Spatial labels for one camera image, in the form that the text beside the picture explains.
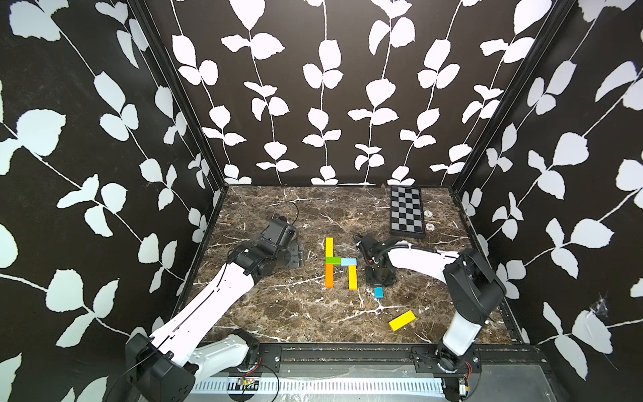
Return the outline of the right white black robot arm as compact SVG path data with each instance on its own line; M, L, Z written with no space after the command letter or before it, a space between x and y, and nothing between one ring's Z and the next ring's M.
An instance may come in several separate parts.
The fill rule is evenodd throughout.
M367 283L391 287L399 269L431 276L446 284L455 315L435 352L444 370L453 371L498 308L507 288L479 251L439 252L390 238L353 236L363 256Z

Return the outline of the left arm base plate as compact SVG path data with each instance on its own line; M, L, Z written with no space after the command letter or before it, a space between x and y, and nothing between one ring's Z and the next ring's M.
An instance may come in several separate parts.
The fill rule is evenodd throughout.
M234 368L238 373L257 375L258 373L279 372L281 366L280 346L259 343L251 346L242 363Z

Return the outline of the light blue block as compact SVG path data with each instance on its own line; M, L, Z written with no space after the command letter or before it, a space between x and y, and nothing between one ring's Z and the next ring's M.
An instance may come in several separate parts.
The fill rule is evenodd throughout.
M341 259L341 266L344 266L344 267L356 266L357 264L358 264L358 260L356 258Z

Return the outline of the green block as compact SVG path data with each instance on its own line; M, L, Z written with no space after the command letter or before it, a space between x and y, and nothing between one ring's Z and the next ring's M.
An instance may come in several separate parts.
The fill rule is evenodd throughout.
M327 265L332 265L332 266L343 265L343 259L341 257L327 257L325 262Z

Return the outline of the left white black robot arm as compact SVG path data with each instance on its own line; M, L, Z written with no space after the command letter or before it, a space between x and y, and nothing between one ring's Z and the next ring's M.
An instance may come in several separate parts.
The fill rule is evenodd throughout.
M148 401L183 401L203 380L229 368L249 375L262 365L260 343L242 329L203 345L219 319L275 269L303 264L298 230L283 216L227 254L214 279L151 336L126 345L127 381Z

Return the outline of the long yellow block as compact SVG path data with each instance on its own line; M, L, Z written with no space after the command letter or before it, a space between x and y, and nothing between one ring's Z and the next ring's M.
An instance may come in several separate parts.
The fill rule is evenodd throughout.
M358 290L358 275L356 266L348 268L348 286L351 291Z

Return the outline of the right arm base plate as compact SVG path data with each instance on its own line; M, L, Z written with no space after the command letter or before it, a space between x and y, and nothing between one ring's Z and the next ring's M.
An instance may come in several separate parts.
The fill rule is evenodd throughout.
M441 344L422 344L411 348L409 359L418 374L463 377L482 371L482 358L473 346L462 356L456 356Z

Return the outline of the orange block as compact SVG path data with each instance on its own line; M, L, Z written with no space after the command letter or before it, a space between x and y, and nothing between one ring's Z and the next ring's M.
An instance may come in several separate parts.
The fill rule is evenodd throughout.
M325 266L325 288L331 289L334 287L334 266L333 264L326 264Z

